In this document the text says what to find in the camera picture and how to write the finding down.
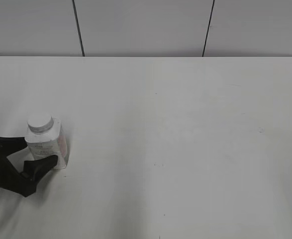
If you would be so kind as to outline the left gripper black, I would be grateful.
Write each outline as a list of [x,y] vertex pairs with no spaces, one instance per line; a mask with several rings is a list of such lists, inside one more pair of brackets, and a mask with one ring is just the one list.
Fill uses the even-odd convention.
[[0,188],[28,197],[36,192],[36,184],[57,165],[58,156],[24,161],[23,170],[19,172],[7,157],[25,148],[24,137],[0,137]]

